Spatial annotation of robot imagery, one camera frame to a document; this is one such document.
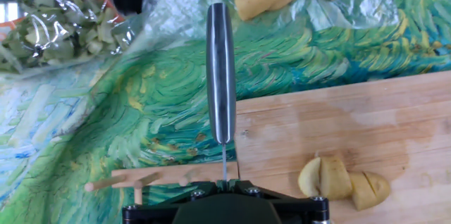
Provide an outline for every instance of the wooden dowel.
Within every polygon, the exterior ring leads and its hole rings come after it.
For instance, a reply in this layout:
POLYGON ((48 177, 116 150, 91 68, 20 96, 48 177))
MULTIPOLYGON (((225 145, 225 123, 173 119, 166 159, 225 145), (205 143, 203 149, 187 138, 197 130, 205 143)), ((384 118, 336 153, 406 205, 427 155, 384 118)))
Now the wooden dowel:
POLYGON ((93 190, 105 188, 105 187, 114 185, 114 184, 116 184, 118 182, 122 182, 125 179, 126 179, 125 175, 118 175, 118 176, 115 176, 115 177, 112 177, 112 178, 107 178, 107 179, 99 180, 99 181, 96 181, 96 182, 88 182, 85 185, 85 190, 87 192, 92 192, 93 190))
POLYGON ((135 204, 142 204, 142 189, 135 188, 135 204))
POLYGON ((144 186, 158 179, 160 179, 160 173, 153 173, 136 181, 133 187, 135 189, 142 189, 144 186))
POLYGON ((190 182, 194 181, 195 177, 198 175, 199 175, 198 169, 190 170, 188 171, 188 173, 186 173, 179 179, 178 184, 180 186, 187 186, 190 182))

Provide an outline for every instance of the screw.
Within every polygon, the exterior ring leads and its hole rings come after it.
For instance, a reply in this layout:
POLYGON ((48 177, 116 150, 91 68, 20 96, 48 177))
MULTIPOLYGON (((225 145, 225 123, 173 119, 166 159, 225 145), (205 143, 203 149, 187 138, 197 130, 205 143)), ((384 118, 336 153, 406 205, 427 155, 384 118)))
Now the screw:
POLYGON ((323 201, 324 200, 324 198, 321 196, 310 197, 310 199, 313 201, 323 201))
POLYGON ((128 210, 131 210, 131 209, 138 209, 138 207, 140 207, 140 206, 137 205, 137 204, 134 204, 134 205, 126 206, 126 209, 128 209, 128 210))
POLYGON ((249 188, 245 189, 245 192, 248 194, 257 194, 257 193, 260 193, 260 189, 257 187, 249 187, 249 188))
POLYGON ((191 192, 191 197, 201 197, 205 194, 202 189, 195 189, 191 192))

